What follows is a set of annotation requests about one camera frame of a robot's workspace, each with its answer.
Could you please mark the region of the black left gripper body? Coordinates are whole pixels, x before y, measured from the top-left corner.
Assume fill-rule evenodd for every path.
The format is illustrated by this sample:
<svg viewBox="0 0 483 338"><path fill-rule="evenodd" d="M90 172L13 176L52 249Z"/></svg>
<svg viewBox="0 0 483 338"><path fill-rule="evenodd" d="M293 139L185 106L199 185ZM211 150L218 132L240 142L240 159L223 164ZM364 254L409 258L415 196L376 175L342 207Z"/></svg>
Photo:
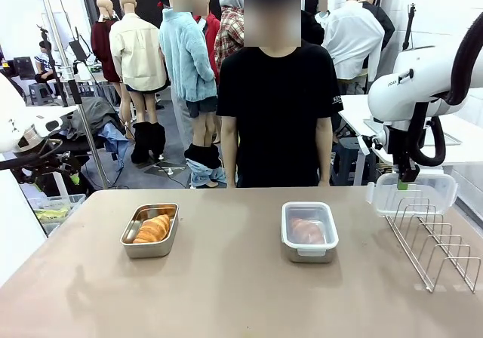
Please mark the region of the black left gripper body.
<svg viewBox="0 0 483 338"><path fill-rule="evenodd" d="M72 168L63 162L62 158L35 159L20 169L22 183L36 183L43 176L59 173L63 177L72 176Z"/></svg>

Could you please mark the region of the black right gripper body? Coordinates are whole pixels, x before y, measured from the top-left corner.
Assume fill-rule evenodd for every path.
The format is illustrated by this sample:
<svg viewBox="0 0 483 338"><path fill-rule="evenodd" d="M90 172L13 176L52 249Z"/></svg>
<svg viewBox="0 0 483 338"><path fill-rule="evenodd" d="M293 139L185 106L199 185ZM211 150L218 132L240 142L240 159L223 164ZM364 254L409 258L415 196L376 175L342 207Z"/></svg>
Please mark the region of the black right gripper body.
<svg viewBox="0 0 483 338"><path fill-rule="evenodd" d="M398 180L401 182L414 182L420 172L420 167L414 163L406 152L392 155L393 166L398 173Z"/></svg>

